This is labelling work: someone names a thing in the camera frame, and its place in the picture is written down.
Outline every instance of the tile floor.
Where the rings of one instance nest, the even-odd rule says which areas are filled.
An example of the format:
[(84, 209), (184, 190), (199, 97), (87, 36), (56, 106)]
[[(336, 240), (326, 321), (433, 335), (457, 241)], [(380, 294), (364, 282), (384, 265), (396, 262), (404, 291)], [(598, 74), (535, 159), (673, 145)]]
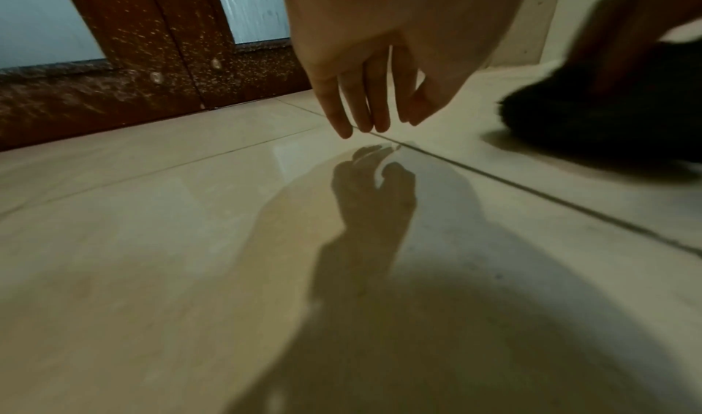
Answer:
[(0, 412), (702, 413), (697, 174), (505, 142), (542, 72), (386, 135), (472, 170), (306, 93), (0, 154)]

